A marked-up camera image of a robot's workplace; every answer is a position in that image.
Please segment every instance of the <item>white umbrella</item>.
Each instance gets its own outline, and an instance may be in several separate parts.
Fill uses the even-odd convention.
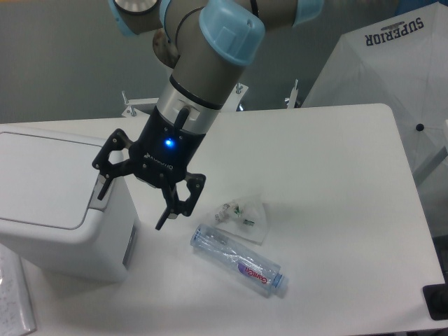
[[[434,3],[343,35],[303,106],[366,103],[392,108],[412,171],[446,144],[448,7]],[[447,160],[419,194],[433,235],[448,233]]]

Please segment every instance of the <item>white box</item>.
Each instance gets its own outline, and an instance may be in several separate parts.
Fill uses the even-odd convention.
[[[97,199],[103,143],[0,125],[0,243],[46,270],[124,280],[139,219],[124,178]]]

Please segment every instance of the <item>light blue joint cap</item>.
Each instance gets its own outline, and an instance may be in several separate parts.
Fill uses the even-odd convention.
[[[167,33],[167,28],[165,28],[165,18],[167,16],[167,9],[168,9],[168,6],[170,3],[171,3],[171,0],[162,0],[162,2],[160,3],[160,10],[159,10],[159,18],[163,25],[163,29],[165,29],[165,33],[167,34],[167,36],[168,36],[168,33]]]
[[[313,20],[318,16],[323,7],[325,0],[297,0],[297,13],[295,14],[295,21],[293,27]]]
[[[117,22],[118,28],[120,29],[121,34],[124,36],[136,36],[134,32],[125,24],[123,19],[121,18],[118,9],[116,8],[113,0],[108,0],[109,7],[111,8],[113,18],[115,18],[115,21]]]
[[[252,63],[265,37],[261,20],[230,0],[210,0],[199,15],[199,26],[220,56],[241,67]]]

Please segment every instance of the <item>white table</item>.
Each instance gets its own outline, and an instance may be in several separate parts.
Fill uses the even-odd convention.
[[[146,120],[36,122],[48,130],[136,139]],[[133,176],[143,222],[129,278],[102,284],[26,263],[38,335],[360,335],[443,328],[422,287],[443,282],[392,112],[383,105],[222,113],[189,171],[206,174],[190,218],[154,226],[160,190]],[[262,246],[290,279],[261,296],[192,252],[204,212],[263,192]]]

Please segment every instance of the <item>silver metal ring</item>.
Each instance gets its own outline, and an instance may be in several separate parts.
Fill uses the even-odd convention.
[[[114,0],[118,7],[131,13],[149,11],[157,3],[157,0]]]
[[[182,129],[192,134],[206,134],[221,111],[193,102],[168,83],[157,102],[160,114],[174,124],[179,111],[184,107],[190,110],[190,115]]]

